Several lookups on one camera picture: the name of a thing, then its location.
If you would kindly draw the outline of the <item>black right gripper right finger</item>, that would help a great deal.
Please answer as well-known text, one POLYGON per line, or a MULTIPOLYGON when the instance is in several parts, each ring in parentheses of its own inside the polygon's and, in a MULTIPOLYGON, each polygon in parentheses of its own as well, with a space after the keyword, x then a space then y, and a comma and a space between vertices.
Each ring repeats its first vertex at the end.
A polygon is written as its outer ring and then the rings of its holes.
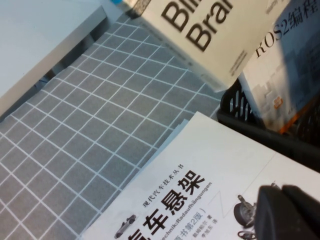
POLYGON ((284 185, 282 192, 293 203, 308 228, 320 239, 320 201, 295 185, 284 185))

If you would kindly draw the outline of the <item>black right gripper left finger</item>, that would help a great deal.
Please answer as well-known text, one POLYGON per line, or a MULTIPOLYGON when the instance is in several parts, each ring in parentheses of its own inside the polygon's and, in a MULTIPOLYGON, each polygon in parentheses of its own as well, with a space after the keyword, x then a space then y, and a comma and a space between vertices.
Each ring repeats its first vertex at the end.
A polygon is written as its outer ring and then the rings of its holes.
POLYGON ((311 240, 313 231, 282 190, 259 188, 254 220, 258 240, 311 240))

